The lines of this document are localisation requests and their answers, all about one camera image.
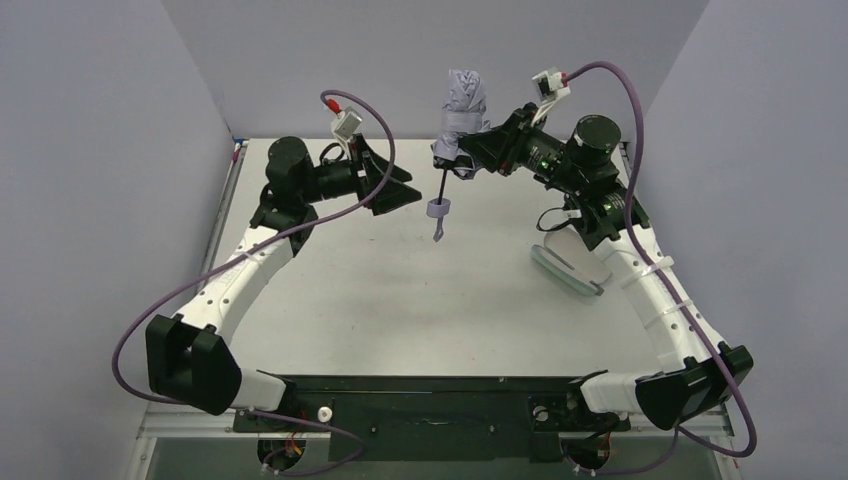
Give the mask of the lavender folding umbrella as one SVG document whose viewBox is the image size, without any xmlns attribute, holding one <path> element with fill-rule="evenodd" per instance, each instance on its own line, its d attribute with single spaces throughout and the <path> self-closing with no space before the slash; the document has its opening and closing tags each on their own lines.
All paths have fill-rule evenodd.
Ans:
<svg viewBox="0 0 848 480">
<path fill-rule="evenodd" d="M 481 75 L 475 70 L 451 69 L 447 93 L 441 105 L 440 130 L 431 144 L 433 167 L 441 171 L 438 193 L 427 203 L 426 214 L 435 220 L 433 241 L 444 236 L 444 220 L 451 201 L 445 196 L 450 174 L 460 180 L 473 180 L 482 164 L 459 146 L 459 140 L 490 128 L 485 119 L 487 93 Z"/>
</svg>

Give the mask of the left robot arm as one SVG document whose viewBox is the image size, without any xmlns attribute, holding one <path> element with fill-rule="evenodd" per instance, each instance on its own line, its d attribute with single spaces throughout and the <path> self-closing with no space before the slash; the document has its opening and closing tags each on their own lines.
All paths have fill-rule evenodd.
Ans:
<svg viewBox="0 0 848 480">
<path fill-rule="evenodd" d="M 378 155 L 362 135 L 354 135 L 347 148 L 346 158 L 314 163 L 298 137 L 270 145 L 266 183 L 234 252 L 173 316 L 155 315 L 145 329 L 154 393 L 212 415 L 283 405 L 286 381 L 240 366 L 230 344 L 262 290 L 308 241 L 316 203 L 354 195 L 378 216 L 422 198 L 410 185 L 412 174 Z"/>
</svg>

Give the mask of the mint green umbrella case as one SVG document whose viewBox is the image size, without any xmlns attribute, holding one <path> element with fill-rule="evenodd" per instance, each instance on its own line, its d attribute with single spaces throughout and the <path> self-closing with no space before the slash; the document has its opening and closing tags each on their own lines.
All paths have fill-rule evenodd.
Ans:
<svg viewBox="0 0 848 480">
<path fill-rule="evenodd" d="M 565 285 L 584 296 L 601 296 L 612 273 L 571 229 L 548 232 L 530 248 L 531 258 Z"/>
</svg>

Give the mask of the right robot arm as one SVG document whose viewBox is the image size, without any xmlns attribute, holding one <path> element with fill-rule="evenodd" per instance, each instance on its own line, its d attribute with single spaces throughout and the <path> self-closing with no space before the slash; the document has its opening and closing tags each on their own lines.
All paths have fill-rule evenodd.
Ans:
<svg viewBox="0 0 848 480">
<path fill-rule="evenodd" d="M 569 221 L 586 249 L 611 273 L 647 333 L 660 365 L 657 373 L 598 374 L 580 387 L 593 413 L 643 414 L 670 430 L 728 400 L 727 377 L 741 382 L 753 367 L 746 347 L 729 346 L 701 318 L 661 253 L 649 218 L 612 161 L 621 137 L 601 115 L 582 117 L 560 141 L 531 123 L 529 103 L 489 131 L 459 139 L 461 150 L 503 176 L 523 167 L 564 205 L 580 215 Z"/>
</svg>

